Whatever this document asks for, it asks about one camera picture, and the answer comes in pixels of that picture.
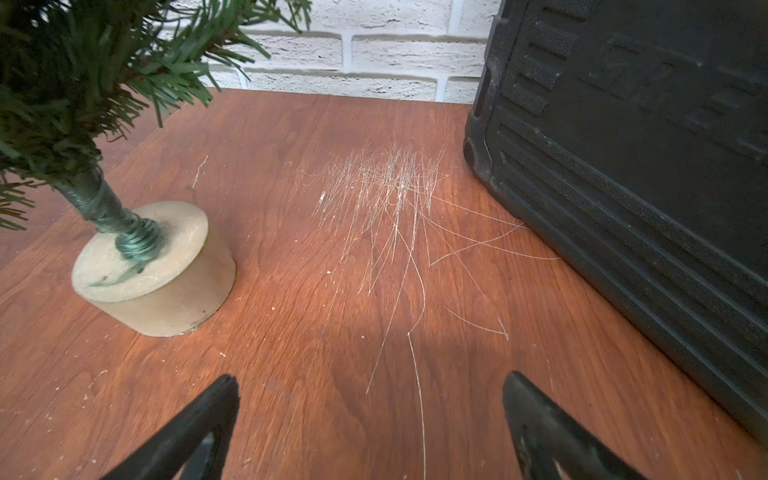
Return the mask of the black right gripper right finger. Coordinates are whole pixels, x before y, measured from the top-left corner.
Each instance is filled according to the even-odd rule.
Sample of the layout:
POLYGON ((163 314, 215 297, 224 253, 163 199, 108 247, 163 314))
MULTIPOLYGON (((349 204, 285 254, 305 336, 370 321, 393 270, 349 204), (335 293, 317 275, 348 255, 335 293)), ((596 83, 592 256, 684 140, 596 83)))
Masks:
POLYGON ((502 388, 505 418, 525 479, 641 479, 519 371, 502 388))

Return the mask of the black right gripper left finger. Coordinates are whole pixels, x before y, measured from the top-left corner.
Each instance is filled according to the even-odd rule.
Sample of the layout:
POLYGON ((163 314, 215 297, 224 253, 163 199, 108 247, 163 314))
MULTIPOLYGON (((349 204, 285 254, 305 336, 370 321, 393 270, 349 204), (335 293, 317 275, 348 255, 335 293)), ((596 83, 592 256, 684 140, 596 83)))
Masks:
POLYGON ((237 379, 222 375, 106 479, 220 479, 237 421, 237 379))

